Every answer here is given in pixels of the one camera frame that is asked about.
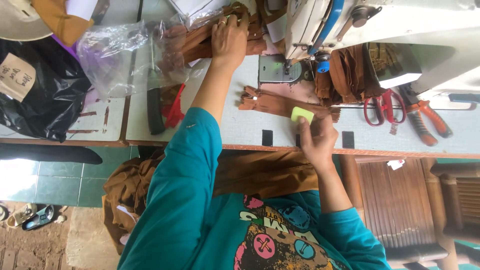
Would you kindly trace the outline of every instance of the dirt floor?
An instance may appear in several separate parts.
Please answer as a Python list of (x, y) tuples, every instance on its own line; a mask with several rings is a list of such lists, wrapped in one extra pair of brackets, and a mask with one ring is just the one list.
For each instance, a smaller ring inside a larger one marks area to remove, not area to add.
[[(10, 213), (25, 205), (10, 201), (0, 204)], [(67, 217), (63, 223), (51, 222), (27, 232), (22, 228), (9, 228), (6, 220), (0, 221), (0, 270), (82, 270), (66, 263), (65, 248), (72, 210), (73, 207), (68, 207), (62, 213)]]

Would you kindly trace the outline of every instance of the handwritten label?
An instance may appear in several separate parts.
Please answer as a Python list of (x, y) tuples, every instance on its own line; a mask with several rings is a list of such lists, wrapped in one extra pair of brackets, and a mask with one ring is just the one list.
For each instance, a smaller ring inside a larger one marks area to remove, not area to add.
[(0, 64), (0, 92), (22, 102), (32, 89), (35, 76), (35, 68), (9, 53)]

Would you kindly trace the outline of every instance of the graphic print on shirt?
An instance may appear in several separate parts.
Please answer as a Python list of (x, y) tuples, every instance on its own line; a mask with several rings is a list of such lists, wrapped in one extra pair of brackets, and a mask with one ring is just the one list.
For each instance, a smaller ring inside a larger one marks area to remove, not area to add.
[(250, 221), (239, 245), (234, 270), (347, 270), (332, 260), (308, 229), (311, 217), (299, 206), (276, 210), (264, 202), (245, 196), (240, 219)]

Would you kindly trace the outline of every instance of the red scissors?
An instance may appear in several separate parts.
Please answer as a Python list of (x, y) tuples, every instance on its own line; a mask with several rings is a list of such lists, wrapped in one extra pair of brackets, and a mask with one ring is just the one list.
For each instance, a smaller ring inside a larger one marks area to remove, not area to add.
[[(402, 120), (397, 121), (393, 117), (393, 105), (392, 105), (392, 97), (396, 99), (400, 105), (402, 106)], [(405, 121), (405, 118), (407, 117), (407, 110), (405, 109), (405, 104), (403, 103), (402, 97), (392, 91), (391, 89), (388, 89), (385, 93), (383, 93), (381, 96), (377, 98), (373, 98), (373, 106), (375, 107), (375, 114), (377, 115), (378, 123), (373, 124), (370, 122), (370, 119), (368, 119), (367, 115), (367, 106), (368, 106), (368, 101), (370, 98), (365, 100), (365, 103), (363, 105), (363, 114), (365, 115), (365, 120), (367, 120), (367, 123), (371, 126), (380, 126), (385, 122), (385, 114), (384, 112), (386, 111), (386, 116), (387, 116), (387, 121), (389, 121), (392, 124), (401, 124)]]

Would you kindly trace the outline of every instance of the wooden chair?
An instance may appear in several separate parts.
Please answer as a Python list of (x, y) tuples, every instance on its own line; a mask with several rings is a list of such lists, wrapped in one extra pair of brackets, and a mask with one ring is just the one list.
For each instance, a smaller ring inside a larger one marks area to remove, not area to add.
[[(457, 174), (452, 174), (453, 169), (445, 174), (446, 167), (435, 164), (436, 159), (408, 158), (394, 171), (385, 162), (398, 159), (406, 158), (339, 156), (348, 196), (366, 227), (384, 245), (391, 267), (418, 270), (438, 265), (442, 270), (458, 270), (459, 263), (477, 265), (480, 251), (456, 245), (453, 239), (480, 240), (475, 238), (480, 235), (480, 227), (475, 227), (480, 224), (480, 178), (471, 179), (476, 172), (480, 177), (480, 170), (470, 166), (467, 174), (466, 167), (461, 167)], [(458, 180), (459, 175), (469, 178)], [(463, 193), (472, 185), (478, 201)]]

